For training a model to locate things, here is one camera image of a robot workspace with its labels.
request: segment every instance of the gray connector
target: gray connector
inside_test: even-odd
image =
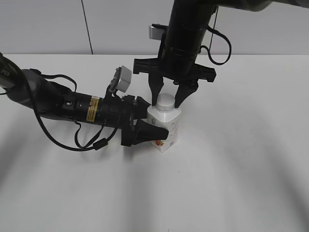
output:
[[[149,27],[149,39],[161,40],[163,33],[164,33],[164,29],[155,28],[153,26]]]
[[[125,66],[116,69],[114,78],[111,81],[109,92],[114,93],[117,90],[125,93],[131,84],[132,71]]]

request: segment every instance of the white wall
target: white wall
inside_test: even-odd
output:
[[[84,0],[95,54],[156,54],[152,23],[168,24],[173,0]],[[1,0],[3,53],[90,54],[80,0]],[[253,13],[221,7],[217,29],[234,54],[309,54],[309,10],[273,3]],[[209,44],[207,35],[204,44]],[[214,38],[214,54],[227,46]]]
[[[78,0],[1,0],[2,53],[90,54]]]

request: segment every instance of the screw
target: screw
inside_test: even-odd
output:
[[[66,105],[67,106],[71,106],[73,104],[73,102],[71,100],[66,100]]]

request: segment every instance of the printed label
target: printed label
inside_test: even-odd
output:
[[[87,121],[94,122],[97,114],[98,102],[100,98],[92,96],[87,113]]]
[[[151,141],[152,145],[158,148],[161,152],[166,151],[170,146],[172,146],[178,137],[178,118],[176,117],[170,122],[160,122],[148,114],[147,122],[156,127],[162,127],[169,131],[169,135],[166,140],[155,140]]]

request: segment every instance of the black plastic mount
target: black plastic mount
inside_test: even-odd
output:
[[[163,77],[173,80],[174,84],[179,85],[175,96],[176,108],[178,108],[188,96],[197,91],[197,81],[199,79],[213,82],[216,77],[216,71],[214,68],[208,68],[198,64],[193,65],[187,76],[175,76],[161,70],[159,58],[134,59],[133,73],[149,74],[148,82],[152,92],[152,105],[156,104],[158,95],[164,85]]]

